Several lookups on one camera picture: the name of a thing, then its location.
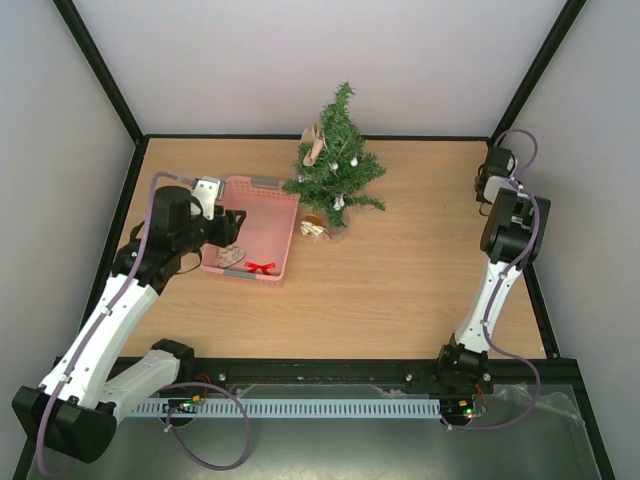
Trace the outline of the pink perforated plastic basket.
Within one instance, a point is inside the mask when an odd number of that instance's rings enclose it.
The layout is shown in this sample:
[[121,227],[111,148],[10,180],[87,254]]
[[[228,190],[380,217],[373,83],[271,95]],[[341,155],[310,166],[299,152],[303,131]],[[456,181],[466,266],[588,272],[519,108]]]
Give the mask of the pink perforated plastic basket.
[[[218,248],[206,245],[202,248],[200,269],[214,278],[249,281],[279,287],[284,281],[289,248],[298,213],[298,197],[283,190],[279,179],[234,175],[226,180],[222,199],[225,209],[245,210],[239,236],[234,243],[246,251],[245,258],[227,269],[216,267]],[[246,262],[276,267],[271,275],[248,273]]]

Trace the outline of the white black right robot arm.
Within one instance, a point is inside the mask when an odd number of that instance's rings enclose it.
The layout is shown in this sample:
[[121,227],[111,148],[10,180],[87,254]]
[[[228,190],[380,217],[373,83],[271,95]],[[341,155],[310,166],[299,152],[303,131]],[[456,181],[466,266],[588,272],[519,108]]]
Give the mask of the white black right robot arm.
[[539,254],[551,201],[516,179],[518,160],[503,147],[488,149],[475,180],[477,198],[491,205],[480,239],[486,269],[461,326],[440,351],[435,378],[446,391],[486,379],[492,335],[517,279]]

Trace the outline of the red ribbon bow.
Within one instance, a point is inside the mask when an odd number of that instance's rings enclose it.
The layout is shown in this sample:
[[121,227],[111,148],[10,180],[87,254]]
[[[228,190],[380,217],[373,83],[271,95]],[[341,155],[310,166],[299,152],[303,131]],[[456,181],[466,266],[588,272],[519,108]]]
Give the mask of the red ribbon bow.
[[273,262],[266,264],[258,264],[254,262],[246,262],[245,267],[247,268],[248,273],[255,273],[259,275],[271,275],[271,271],[276,267],[276,264]]

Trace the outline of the beige fabric bow ornament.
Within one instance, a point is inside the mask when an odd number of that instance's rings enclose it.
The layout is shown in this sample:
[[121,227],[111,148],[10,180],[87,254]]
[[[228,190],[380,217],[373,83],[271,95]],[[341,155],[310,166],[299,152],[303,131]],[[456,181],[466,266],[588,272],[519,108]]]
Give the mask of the beige fabric bow ornament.
[[302,164],[305,167],[313,166],[319,158],[321,151],[325,148],[325,137],[322,124],[316,121],[310,128],[306,128],[301,135],[300,144],[308,146]]

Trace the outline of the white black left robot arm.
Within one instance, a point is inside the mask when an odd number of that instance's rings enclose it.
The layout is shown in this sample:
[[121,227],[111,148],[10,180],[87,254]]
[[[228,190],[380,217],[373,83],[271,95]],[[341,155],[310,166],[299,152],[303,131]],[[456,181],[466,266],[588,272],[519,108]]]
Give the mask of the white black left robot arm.
[[183,258],[205,245],[236,241],[246,213],[220,205],[224,188],[223,181],[203,177],[190,189],[153,191],[145,220],[118,251],[101,298],[71,347],[38,387],[23,386],[14,395],[12,408],[38,452],[49,448],[92,463],[139,404],[194,378],[193,348],[167,339],[117,376],[110,372]]

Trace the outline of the wooden heart ornament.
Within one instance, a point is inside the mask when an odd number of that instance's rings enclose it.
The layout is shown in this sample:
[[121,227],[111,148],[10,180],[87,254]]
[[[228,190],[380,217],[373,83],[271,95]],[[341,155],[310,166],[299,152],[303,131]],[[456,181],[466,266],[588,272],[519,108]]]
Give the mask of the wooden heart ornament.
[[219,248],[216,254],[216,267],[227,269],[241,262],[246,256],[246,251],[237,246]]

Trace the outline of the small green christmas tree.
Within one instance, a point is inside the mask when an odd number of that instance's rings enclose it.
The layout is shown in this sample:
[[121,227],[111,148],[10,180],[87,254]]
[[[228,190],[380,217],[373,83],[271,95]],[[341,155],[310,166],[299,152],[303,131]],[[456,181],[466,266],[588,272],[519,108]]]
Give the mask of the small green christmas tree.
[[354,95],[348,82],[336,88],[332,101],[316,120],[323,127],[325,148],[313,166],[305,167],[302,160],[308,146],[302,146],[299,140],[293,178],[283,185],[285,193],[297,196],[313,212],[325,213],[328,224],[336,227],[343,226],[351,207],[386,209],[383,200],[365,192],[371,182],[386,174],[386,168],[375,153],[366,149],[365,138],[351,118],[349,107]]

